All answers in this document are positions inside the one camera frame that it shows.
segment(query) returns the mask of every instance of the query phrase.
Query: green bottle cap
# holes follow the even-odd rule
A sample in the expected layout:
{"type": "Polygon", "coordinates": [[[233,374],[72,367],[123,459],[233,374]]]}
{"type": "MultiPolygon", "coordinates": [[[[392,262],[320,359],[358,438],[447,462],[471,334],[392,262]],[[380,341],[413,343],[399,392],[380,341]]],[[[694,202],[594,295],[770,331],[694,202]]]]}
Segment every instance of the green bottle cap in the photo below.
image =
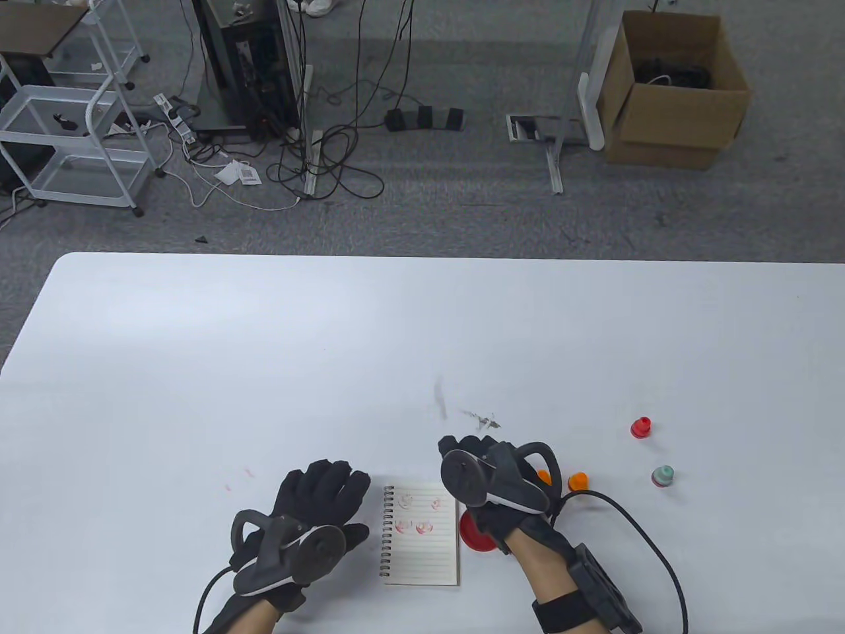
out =
{"type": "Polygon", "coordinates": [[[675,470],[668,464],[656,468],[651,472],[651,481],[658,487],[668,487],[675,478],[675,470]]]}

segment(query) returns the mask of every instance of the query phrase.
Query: white paper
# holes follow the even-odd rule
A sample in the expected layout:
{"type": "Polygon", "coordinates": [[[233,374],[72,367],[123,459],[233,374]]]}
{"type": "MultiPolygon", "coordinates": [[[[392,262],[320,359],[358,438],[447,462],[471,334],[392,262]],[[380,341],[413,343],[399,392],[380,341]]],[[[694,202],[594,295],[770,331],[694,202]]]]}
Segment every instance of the white paper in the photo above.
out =
{"type": "Polygon", "coordinates": [[[458,505],[442,485],[398,483],[384,490],[389,546],[381,577],[400,586],[458,585],[458,505]]]}
{"type": "Polygon", "coordinates": [[[259,178],[259,173],[251,165],[248,165],[247,163],[238,163],[237,169],[238,176],[241,179],[241,183],[243,183],[244,185],[261,184],[261,178],[259,178]]]}
{"type": "Polygon", "coordinates": [[[238,170],[238,163],[237,161],[232,161],[223,169],[221,169],[217,174],[215,174],[215,178],[219,180],[224,185],[231,185],[235,181],[238,180],[240,177],[240,173],[238,170]]]}

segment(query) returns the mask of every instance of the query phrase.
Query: power strip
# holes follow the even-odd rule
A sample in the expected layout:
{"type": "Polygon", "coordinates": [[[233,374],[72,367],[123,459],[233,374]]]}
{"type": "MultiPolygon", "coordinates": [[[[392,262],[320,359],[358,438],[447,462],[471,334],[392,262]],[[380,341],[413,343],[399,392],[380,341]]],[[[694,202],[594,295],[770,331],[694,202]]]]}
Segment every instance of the power strip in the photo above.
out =
{"type": "Polygon", "coordinates": [[[162,93],[159,93],[155,97],[153,97],[155,103],[159,105],[161,111],[164,112],[165,117],[170,122],[173,129],[179,133],[179,136],[182,137],[182,142],[185,145],[192,145],[197,142],[197,138],[194,136],[193,130],[185,123],[184,119],[179,116],[178,111],[176,108],[171,106],[171,103],[167,100],[162,93]]]}

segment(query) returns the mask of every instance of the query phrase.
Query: cardboard box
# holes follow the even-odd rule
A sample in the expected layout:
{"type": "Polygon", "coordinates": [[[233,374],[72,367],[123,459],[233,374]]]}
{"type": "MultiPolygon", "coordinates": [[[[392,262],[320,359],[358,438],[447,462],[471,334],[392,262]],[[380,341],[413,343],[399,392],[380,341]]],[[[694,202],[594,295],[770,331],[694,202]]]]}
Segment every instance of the cardboard box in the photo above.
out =
{"type": "Polygon", "coordinates": [[[751,101],[717,16],[626,11],[598,101],[610,163],[705,170],[736,138],[751,101]],[[660,58],[703,66],[712,89],[637,84],[660,58]]]}

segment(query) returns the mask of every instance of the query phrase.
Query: black glove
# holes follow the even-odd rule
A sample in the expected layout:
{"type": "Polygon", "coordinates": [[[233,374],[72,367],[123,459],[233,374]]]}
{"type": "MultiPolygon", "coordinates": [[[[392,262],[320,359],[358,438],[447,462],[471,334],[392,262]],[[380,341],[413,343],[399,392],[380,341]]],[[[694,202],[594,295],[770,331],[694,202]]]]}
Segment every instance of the black glove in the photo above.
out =
{"type": "MultiPolygon", "coordinates": [[[[437,444],[440,450],[440,455],[445,456],[453,449],[462,449],[471,453],[473,456],[484,456],[490,447],[496,444],[496,440],[490,436],[478,438],[477,436],[466,436],[458,442],[454,436],[444,436],[437,444]]],[[[548,485],[544,483],[537,472],[525,459],[520,459],[517,462],[517,467],[520,470],[520,475],[532,484],[536,484],[540,489],[549,489],[548,485]]],[[[538,516],[532,516],[523,511],[510,508],[509,506],[502,506],[488,502],[484,506],[469,509],[472,519],[475,521],[478,530],[482,533],[488,534],[495,540],[496,544],[505,553],[509,552],[504,544],[504,541],[517,528],[528,519],[538,519],[538,516]]]]}
{"type": "MultiPolygon", "coordinates": [[[[346,524],[361,507],[369,485],[370,477],[361,471],[353,473],[348,462],[312,462],[305,473],[296,470],[287,474],[279,487],[270,516],[292,516],[310,527],[338,526],[346,537],[348,553],[369,535],[369,529],[364,524],[346,524]]],[[[260,530],[248,535],[243,547],[229,560],[235,572],[258,556],[263,537],[264,531],[260,530]]],[[[287,583],[252,597],[234,595],[204,634],[222,634],[227,631],[238,617],[261,599],[269,601],[280,614],[292,612],[305,603],[302,593],[305,587],[287,583]]]]}

